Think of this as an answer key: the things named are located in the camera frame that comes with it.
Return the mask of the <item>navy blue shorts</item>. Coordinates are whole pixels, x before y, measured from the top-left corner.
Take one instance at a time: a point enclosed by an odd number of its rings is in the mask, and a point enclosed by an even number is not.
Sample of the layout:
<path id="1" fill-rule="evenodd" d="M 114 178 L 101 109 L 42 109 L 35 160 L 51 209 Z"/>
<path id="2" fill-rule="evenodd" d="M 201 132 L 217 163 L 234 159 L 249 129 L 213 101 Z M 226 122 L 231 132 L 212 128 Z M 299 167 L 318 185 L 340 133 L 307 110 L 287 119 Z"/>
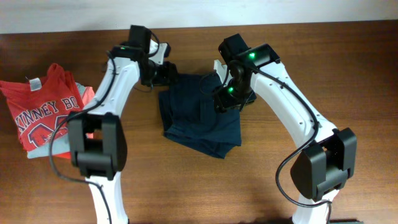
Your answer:
<path id="1" fill-rule="evenodd" d="M 218 159 L 242 145 L 241 122 L 238 110 L 217 113 L 209 92 L 221 85 L 213 73 L 180 74 L 178 82 L 159 93 L 159 110 L 164 137 L 183 146 Z"/>

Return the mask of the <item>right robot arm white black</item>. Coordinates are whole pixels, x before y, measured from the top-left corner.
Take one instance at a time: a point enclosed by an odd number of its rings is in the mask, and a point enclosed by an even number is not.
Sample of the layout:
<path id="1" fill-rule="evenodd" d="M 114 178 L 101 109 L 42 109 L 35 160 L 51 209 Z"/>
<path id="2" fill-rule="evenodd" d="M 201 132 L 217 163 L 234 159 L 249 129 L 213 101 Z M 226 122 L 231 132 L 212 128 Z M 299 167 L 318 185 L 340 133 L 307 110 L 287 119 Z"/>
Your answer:
<path id="1" fill-rule="evenodd" d="M 218 47 L 215 111 L 243 110 L 261 97 L 293 139 L 296 150 L 278 166 L 275 183 L 297 206 L 289 223 L 331 223 L 332 201 L 354 174 L 357 137 L 338 129 L 305 97 L 268 44 L 250 48 L 240 34 Z"/>

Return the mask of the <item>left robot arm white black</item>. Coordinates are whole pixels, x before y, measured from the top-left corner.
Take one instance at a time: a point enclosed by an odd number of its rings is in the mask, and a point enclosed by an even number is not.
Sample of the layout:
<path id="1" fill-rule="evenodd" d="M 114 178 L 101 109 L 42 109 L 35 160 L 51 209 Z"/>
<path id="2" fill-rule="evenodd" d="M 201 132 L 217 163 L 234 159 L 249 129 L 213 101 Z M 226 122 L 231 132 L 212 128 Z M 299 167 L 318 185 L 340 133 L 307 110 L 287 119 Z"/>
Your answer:
<path id="1" fill-rule="evenodd" d="M 153 88 L 177 82 L 175 64 L 165 61 L 170 51 L 150 29 L 132 25 L 127 41 L 108 52 L 106 73 L 93 100 L 68 116 L 72 164 L 90 187 L 98 223 L 129 223 L 121 190 L 127 161 L 121 115 L 136 83 Z"/>

